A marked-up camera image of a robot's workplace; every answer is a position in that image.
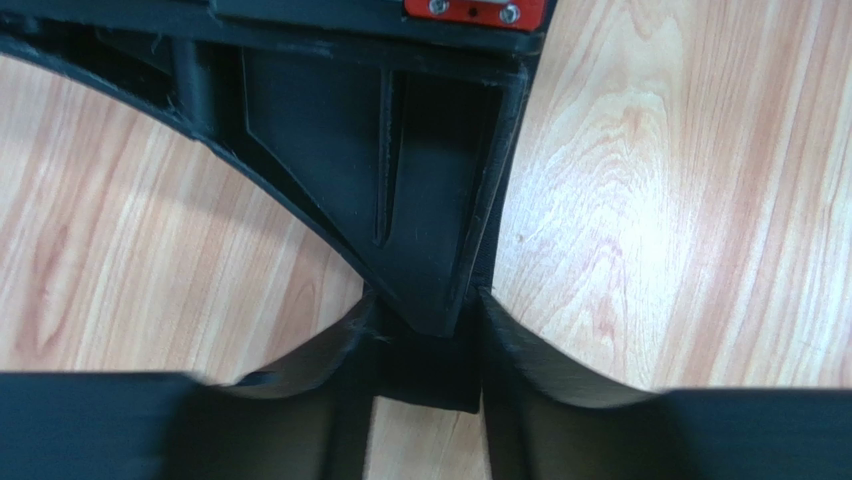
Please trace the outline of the black tie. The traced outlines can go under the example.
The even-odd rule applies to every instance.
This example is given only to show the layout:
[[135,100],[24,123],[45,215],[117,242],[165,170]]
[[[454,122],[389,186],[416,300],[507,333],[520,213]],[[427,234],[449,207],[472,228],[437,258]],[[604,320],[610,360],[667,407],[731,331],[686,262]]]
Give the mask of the black tie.
[[498,233],[531,75],[386,71],[373,243],[388,276],[379,392],[475,413],[480,291]]

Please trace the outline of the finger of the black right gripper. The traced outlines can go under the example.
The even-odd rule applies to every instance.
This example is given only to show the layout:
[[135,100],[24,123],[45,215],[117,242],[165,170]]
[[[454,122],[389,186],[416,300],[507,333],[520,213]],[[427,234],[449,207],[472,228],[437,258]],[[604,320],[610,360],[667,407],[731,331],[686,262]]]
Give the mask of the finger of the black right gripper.
[[412,330],[458,322],[551,1],[5,1],[1,49],[207,146]]

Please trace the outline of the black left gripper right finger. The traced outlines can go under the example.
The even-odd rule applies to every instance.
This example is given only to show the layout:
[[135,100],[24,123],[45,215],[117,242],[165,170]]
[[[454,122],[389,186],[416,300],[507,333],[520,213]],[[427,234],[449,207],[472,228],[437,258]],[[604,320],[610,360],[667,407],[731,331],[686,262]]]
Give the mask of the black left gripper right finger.
[[847,479],[851,394],[648,392],[604,376],[481,296],[487,453],[495,479]]

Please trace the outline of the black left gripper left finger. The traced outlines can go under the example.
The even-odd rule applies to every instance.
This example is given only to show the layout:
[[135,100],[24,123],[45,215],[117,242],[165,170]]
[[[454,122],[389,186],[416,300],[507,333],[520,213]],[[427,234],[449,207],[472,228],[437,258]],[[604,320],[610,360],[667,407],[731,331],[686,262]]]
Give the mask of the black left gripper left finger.
[[175,372],[5,373],[5,479],[359,479],[376,302],[233,385]]

